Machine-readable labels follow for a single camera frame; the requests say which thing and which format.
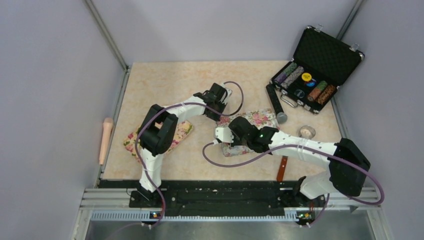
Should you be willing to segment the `floral tray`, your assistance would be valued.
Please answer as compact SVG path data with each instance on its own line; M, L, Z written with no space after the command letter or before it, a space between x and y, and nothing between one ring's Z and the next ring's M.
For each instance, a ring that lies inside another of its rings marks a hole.
M250 124L255 125L258 129L262 127L272 127L279 129L279 124L275 113L271 108L264 108L260 110L253 110L249 112L238 113L233 116L221 116L220 120L216 123L217 127L228 127L230 122L236 117L244 117ZM221 151L225 157L233 157L238 155L245 155L253 153L254 151L246 146L231 145L230 143L222 143Z

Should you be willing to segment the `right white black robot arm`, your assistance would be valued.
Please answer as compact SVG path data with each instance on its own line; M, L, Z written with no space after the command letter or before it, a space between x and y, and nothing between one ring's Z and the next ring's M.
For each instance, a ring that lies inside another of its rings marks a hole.
M236 117L227 127L218 127L215 135L223 143L245 146L256 153L293 157L316 165L324 171L302 177L293 192L299 206L330 193L358 197L371 164L357 145L348 138L339 142L314 141L287 134L275 127L258 128Z

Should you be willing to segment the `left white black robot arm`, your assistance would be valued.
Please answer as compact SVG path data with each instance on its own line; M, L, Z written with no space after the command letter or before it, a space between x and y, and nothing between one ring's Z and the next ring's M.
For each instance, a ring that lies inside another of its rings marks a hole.
M169 106L154 104L148 110L135 138L135 151L142 164L138 192L149 207L166 207L160 190L161 169L165 153L170 149L177 126L196 116L217 122L224 114L232 90L213 83L210 89L197 92L188 99Z

